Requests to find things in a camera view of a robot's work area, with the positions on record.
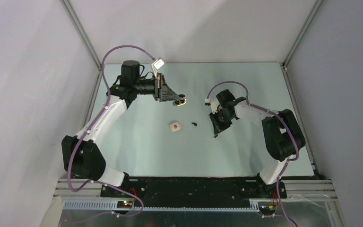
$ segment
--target white connector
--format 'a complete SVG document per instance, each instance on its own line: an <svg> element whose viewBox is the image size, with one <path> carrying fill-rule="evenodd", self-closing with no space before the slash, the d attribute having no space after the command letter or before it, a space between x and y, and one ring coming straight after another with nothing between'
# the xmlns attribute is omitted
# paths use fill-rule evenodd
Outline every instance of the white connector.
<svg viewBox="0 0 363 227"><path fill-rule="evenodd" d="M162 58L156 59L151 64L152 72L154 73L155 78L156 78L156 74L157 74L158 69L160 69L163 65L165 65L165 62L164 62L164 60L162 60Z"/></svg>
<svg viewBox="0 0 363 227"><path fill-rule="evenodd" d="M165 62L162 58L158 58L152 63L152 66L154 66L156 70L160 69L163 65L165 65Z"/></svg>

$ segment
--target red wire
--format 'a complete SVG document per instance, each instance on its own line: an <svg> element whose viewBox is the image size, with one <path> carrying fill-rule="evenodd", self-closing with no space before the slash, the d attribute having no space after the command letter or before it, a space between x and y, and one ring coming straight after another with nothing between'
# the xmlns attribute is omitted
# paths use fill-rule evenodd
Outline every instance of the red wire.
<svg viewBox="0 0 363 227"><path fill-rule="evenodd" d="M137 192L136 192L136 190L134 189L134 188L130 188L133 192L134 192L134 195L135 196L137 196Z"/></svg>
<svg viewBox="0 0 363 227"><path fill-rule="evenodd" d="M276 205L274 205L274 206L279 205L279 200L277 199L277 196L276 196L276 193L275 192L272 194L272 197L273 197L273 203L275 204L275 200L277 202Z"/></svg>

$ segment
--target light blue table surface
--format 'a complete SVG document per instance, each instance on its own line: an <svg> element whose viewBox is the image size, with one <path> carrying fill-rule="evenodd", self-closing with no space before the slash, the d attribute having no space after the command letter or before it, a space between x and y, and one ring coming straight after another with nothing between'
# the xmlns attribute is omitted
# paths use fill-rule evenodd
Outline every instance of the light blue table surface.
<svg viewBox="0 0 363 227"><path fill-rule="evenodd" d="M144 75L150 70L149 65L145 67ZM118 64L106 65L110 86L120 68ZM204 105L204 99L213 85L235 80L247 86L251 102L274 110L293 110L279 63L168 63L159 72L171 89L186 95L187 104L174 107L171 102L156 102L151 95L138 96L100 147L107 164L132 176L255 176L270 158L262 128L247 120L233 120L215 139L208 117L210 107ZM245 96L239 85L225 84L217 87L211 98L224 89L235 97ZM101 80L93 116L102 108L105 93ZM169 128L174 121L181 124L178 132ZM284 174L303 175L313 175L306 148Z"/></svg>

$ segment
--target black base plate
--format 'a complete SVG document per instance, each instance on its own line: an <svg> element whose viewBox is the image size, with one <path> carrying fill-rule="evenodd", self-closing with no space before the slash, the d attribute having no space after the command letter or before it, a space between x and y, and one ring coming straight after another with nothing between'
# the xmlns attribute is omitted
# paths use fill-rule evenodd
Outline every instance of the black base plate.
<svg viewBox="0 0 363 227"><path fill-rule="evenodd" d="M247 208L249 199L272 198L276 187L261 191L255 177L130 177L128 189L136 190L146 207L169 208ZM281 198L286 198L285 184L280 183ZM127 198L128 195L106 187L101 197Z"/></svg>

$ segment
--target gray wall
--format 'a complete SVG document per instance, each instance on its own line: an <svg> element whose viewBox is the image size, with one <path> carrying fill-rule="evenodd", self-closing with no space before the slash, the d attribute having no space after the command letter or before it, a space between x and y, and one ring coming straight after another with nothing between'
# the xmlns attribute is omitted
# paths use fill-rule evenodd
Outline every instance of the gray wall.
<svg viewBox="0 0 363 227"><path fill-rule="evenodd" d="M288 74L320 170L363 226L363 1L326 1Z"/></svg>
<svg viewBox="0 0 363 227"><path fill-rule="evenodd" d="M283 61L315 0L71 1L99 58L133 44L165 62ZM149 58L119 50L106 63Z"/></svg>
<svg viewBox="0 0 363 227"><path fill-rule="evenodd" d="M58 0L0 0L0 227L35 227L96 69Z"/></svg>

